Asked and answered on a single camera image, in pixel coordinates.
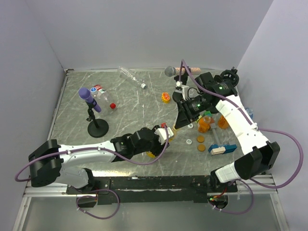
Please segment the yellow juice bottle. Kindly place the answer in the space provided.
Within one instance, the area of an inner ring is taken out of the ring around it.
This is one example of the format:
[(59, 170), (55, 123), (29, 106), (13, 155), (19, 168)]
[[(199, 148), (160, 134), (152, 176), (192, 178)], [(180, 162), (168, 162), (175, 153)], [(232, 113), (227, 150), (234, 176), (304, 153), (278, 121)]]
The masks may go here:
[(175, 127), (167, 127), (167, 131), (165, 128), (157, 128), (154, 134), (157, 137), (157, 139), (154, 141), (154, 146), (151, 148), (151, 150), (147, 151), (146, 154), (150, 158), (156, 158), (158, 157), (161, 152), (164, 149), (164, 146), (166, 144), (166, 141), (168, 141), (167, 146), (175, 139), (177, 136), (177, 130)]

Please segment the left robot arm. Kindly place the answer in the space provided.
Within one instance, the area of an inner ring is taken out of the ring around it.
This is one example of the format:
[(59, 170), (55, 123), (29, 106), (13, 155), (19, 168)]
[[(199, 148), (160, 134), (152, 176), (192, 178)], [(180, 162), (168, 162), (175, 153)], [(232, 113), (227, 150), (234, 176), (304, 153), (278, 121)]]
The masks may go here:
[(86, 163), (132, 162), (135, 155), (150, 152), (160, 157), (169, 146), (174, 133), (170, 127), (142, 128), (109, 141), (90, 145), (60, 145), (56, 139), (48, 140), (29, 155), (32, 187), (51, 183), (71, 185), (83, 193), (95, 188), (92, 171), (77, 166)]

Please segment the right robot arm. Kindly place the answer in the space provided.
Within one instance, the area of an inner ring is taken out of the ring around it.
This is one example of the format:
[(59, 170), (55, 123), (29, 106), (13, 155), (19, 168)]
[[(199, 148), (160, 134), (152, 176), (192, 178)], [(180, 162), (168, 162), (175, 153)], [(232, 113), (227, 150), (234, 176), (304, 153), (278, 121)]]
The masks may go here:
[(233, 163), (211, 172), (210, 186), (216, 192), (222, 191), (227, 182), (236, 179), (250, 179), (271, 169), (280, 152), (276, 142), (270, 142), (258, 129), (242, 105), (241, 99), (231, 81), (203, 73), (194, 79), (199, 90), (207, 90), (194, 98), (177, 103), (178, 116), (175, 129), (197, 120), (203, 111), (220, 113), (229, 124), (240, 143), (243, 156)]

